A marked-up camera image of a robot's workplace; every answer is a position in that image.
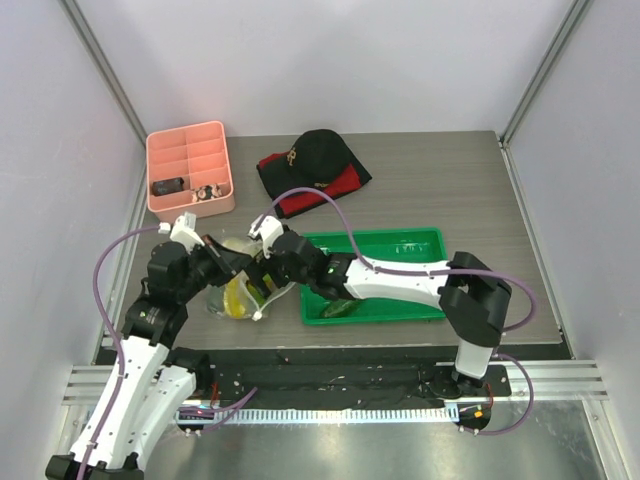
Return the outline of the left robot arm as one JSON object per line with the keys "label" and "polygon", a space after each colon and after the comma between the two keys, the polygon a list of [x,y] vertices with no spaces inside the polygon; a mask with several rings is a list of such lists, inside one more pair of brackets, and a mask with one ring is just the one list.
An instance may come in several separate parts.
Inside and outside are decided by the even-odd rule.
{"label": "left robot arm", "polygon": [[70,452],[51,457],[46,478],[143,478],[176,410],[212,389],[208,356],[174,345],[188,302],[209,286],[226,285],[252,261],[209,236],[192,247],[167,241],[152,250],[101,397]]}

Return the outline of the dark green fake cucumber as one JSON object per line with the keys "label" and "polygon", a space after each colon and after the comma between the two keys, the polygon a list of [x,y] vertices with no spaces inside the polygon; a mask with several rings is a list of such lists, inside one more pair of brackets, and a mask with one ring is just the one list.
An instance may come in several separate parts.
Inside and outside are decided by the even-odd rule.
{"label": "dark green fake cucumber", "polygon": [[360,307],[361,300],[337,300],[327,304],[320,312],[322,319],[348,317]]}

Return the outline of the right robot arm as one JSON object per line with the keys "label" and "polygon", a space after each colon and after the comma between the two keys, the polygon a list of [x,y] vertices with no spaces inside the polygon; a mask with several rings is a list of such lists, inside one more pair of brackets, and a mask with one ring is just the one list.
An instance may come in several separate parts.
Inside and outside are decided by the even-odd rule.
{"label": "right robot arm", "polygon": [[440,310],[458,336],[453,386],[472,395],[486,385],[512,289],[474,255],[458,252],[450,262],[390,262],[354,252],[325,253],[292,230],[249,237],[285,280],[326,300],[384,299]]}

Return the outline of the clear zip top bag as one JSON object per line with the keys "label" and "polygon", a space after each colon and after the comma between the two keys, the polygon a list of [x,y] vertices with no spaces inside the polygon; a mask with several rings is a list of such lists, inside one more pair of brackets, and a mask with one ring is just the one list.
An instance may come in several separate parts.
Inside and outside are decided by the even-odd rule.
{"label": "clear zip top bag", "polygon": [[206,311],[218,319],[253,320],[266,318],[270,306],[294,287],[264,258],[261,242],[228,237],[222,245],[249,254],[257,263],[253,274],[243,271],[222,287],[210,287],[205,298]]}

